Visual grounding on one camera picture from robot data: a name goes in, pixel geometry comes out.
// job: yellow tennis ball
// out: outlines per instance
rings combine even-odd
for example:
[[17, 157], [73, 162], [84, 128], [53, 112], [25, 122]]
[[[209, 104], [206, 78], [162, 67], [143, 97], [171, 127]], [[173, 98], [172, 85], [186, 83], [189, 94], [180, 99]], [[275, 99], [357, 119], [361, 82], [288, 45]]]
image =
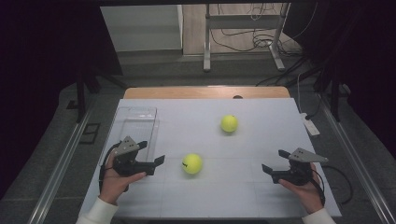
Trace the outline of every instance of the yellow tennis ball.
[[234, 115], [226, 115], [221, 120], [221, 129], [224, 132], [231, 133], [238, 127], [238, 119]]
[[190, 175], [195, 175], [202, 169], [202, 159], [195, 153], [186, 155], [181, 164], [183, 170]]

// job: hand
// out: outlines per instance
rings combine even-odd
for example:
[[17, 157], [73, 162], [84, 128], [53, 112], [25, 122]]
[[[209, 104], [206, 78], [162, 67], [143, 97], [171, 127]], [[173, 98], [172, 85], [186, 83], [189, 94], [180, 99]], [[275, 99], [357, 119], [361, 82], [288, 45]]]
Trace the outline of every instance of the hand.
[[125, 188], [146, 176], [146, 173], [139, 173], [131, 176], [120, 176], [113, 170], [114, 152], [111, 152], [106, 164], [105, 177], [103, 179], [102, 191], [99, 198], [106, 202], [117, 205], [117, 199], [124, 192]]
[[[314, 171], [317, 170], [314, 163], [312, 163], [312, 162], [311, 162], [311, 168]], [[314, 177], [314, 180], [318, 184], [320, 184], [318, 175], [315, 172], [313, 172], [313, 177]], [[323, 208], [323, 205], [320, 201], [320, 197], [318, 194], [318, 190], [315, 188], [315, 186], [311, 182], [309, 182], [303, 186], [296, 186], [296, 185], [291, 184], [289, 181], [280, 179], [279, 184], [281, 184], [286, 189], [289, 189], [291, 192], [295, 193], [299, 197], [301, 203], [303, 204], [303, 206], [308, 214], [315, 213], [318, 210]]]

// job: metal frame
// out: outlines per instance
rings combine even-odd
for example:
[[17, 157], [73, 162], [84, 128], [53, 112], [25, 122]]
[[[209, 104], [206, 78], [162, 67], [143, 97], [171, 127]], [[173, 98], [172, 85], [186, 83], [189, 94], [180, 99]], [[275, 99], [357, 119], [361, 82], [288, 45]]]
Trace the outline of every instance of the metal frame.
[[64, 179], [64, 174], [67, 170], [67, 167], [73, 157], [73, 154], [78, 146], [78, 141], [84, 132], [85, 125], [88, 122], [88, 119], [91, 116], [93, 105], [96, 101], [96, 96], [92, 98], [92, 101], [87, 109], [87, 113], [85, 113], [82, 121], [78, 123], [64, 147], [64, 152], [62, 153], [58, 163], [56, 164], [49, 181], [47, 182], [46, 187], [44, 187], [43, 192], [38, 199], [37, 204], [35, 205], [35, 209], [32, 212], [27, 223], [43, 223], [48, 211], [50, 210], [50, 206], [52, 205], [53, 199], [60, 187], [62, 180]]
[[346, 156], [352, 165], [353, 170], [356, 173], [359, 181], [361, 182], [363, 188], [365, 189], [371, 203], [378, 213], [379, 218], [384, 224], [394, 224], [396, 223], [395, 217], [389, 209], [387, 200], [381, 193], [378, 185], [375, 183], [373, 178], [370, 176], [366, 167], [363, 164], [357, 150], [353, 146], [352, 142], [349, 140], [347, 136], [347, 132], [344, 130], [343, 126], [340, 122], [332, 116], [332, 112], [329, 109], [329, 103], [325, 97], [322, 98], [325, 103], [325, 106], [322, 106], [322, 109], [327, 117], [327, 120], [330, 122], [332, 129], [335, 135], [338, 138], [343, 150], [346, 153]]
[[276, 68], [285, 71], [285, 65], [279, 57], [277, 42], [285, 24], [286, 14], [290, 3], [285, 3], [280, 15], [261, 15], [259, 19], [253, 20], [249, 15], [210, 15], [209, 4], [206, 4], [205, 14], [205, 50], [204, 71], [210, 71], [210, 37], [211, 29], [276, 29], [274, 39], [269, 45], [269, 50], [274, 58]]

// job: transparent box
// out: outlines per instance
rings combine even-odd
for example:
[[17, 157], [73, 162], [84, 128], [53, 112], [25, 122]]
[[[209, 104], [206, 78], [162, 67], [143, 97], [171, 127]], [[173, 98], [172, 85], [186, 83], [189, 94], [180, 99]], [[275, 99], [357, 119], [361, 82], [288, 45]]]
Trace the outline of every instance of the transparent box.
[[146, 106], [119, 107], [114, 116], [105, 148], [98, 165], [102, 165], [107, 152], [126, 136], [130, 136], [137, 144], [147, 141], [147, 147], [140, 149], [137, 161], [154, 161], [154, 148], [159, 121], [157, 108]]

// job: metal rail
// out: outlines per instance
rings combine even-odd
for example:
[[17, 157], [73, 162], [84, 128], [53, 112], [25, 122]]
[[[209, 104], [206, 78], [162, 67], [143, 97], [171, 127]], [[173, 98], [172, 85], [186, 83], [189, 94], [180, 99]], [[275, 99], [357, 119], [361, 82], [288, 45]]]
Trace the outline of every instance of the metal rail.
[[29, 224], [37, 224], [43, 223], [48, 211], [50, 210], [50, 206], [55, 198], [56, 192], [58, 191], [59, 186], [64, 178], [64, 173], [67, 170], [67, 167], [73, 157], [73, 154], [78, 145], [78, 141], [84, 132], [85, 125], [88, 122], [88, 119], [91, 116], [92, 108], [94, 103], [96, 102], [96, 96], [92, 97], [91, 103], [85, 113], [85, 116], [82, 118], [82, 121], [76, 124], [73, 133], [67, 142], [64, 152], [62, 153], [60, 159], [58, 160], [55, 168], [47, 182], [46, 187], [38, 199], [37, 204], [35, 205], [35, 209], [33, 210], [32, 215], [30, 216], [27, 223]]
[[384, 224], [395, 224], [396, 221], [394, 215], [391, 213], [387, 201], [382, 195], [378, 185], [368, 173], [366, 167], [363, 164], [363, 161], [357, 153], [357, 150], [348, 138], [347, 132], [344, 130], [342, 124], [340, 122], [337, 122], [333, 117], [332, 112], [329, 109], [329, 103], [327, 102], [326, 98], [323, 97], [322, 100], [325, 103], [325, 106], [322, 106], [322, 109], [325, 112], [326, 117], [330, 122], [335, 135], [338, 138], [338, 141], [342, 145], [342, 148], [344, 149], [346, 156], [352, 165], [352, 168], [354, 169], [357, 177], [363, 185], [363, 188], [369, 196], [369, 199], [372, 202], [375, 211], [378, 213], [379, 218]]

